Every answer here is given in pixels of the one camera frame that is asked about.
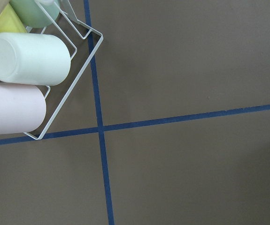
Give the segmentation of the white cup in rack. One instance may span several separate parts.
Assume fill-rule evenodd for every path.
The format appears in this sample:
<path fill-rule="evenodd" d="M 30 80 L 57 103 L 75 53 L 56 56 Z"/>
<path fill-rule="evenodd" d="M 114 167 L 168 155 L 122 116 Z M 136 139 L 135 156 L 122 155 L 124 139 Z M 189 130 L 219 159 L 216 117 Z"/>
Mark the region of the white cup in rack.
<path fill-rule="evenodd" d="M 55 86 L 69 74 L 70 54 L 54 35 L 0 33 L 0 81 Z"/>

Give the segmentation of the pink cup in rack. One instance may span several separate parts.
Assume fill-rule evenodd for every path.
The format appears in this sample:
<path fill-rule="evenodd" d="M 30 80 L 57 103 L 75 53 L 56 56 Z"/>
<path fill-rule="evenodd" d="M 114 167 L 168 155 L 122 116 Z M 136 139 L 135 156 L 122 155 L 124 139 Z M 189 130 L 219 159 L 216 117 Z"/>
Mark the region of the pink cup in rack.
<path fill-rule="evenodd" d="M 0 82 L 0 135 L 33 131 L 45 115 L 46 101 L 38 87 Z"/>

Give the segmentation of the green cup in rack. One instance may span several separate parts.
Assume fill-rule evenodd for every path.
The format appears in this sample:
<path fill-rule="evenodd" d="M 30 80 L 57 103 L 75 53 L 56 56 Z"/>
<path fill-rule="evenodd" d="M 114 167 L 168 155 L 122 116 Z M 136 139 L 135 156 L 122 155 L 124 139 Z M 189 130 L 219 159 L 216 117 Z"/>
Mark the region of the green cup in rack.
<path fill-rule="evenodd" d="M 34 0 L 11 0 L 9 3 L 25 26 L 44 28 L 52 24 L 51 20 Z M 60 6 L 60 2 L 58 0 L 39 0 L 39 3 L 51 18 L 56 20 L 59 9 L 54 3 Z"/>

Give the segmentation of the yellow cup in rack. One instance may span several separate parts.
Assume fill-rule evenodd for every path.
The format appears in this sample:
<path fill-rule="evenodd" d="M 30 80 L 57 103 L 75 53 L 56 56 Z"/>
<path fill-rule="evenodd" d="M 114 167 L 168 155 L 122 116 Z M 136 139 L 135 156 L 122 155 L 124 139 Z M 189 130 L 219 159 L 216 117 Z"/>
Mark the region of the yellow cup in rack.
<path fill-rule="evenodd" d="M 27 33 L 27 30 L 10 4 L 0 14 L 0 33 Z"/>

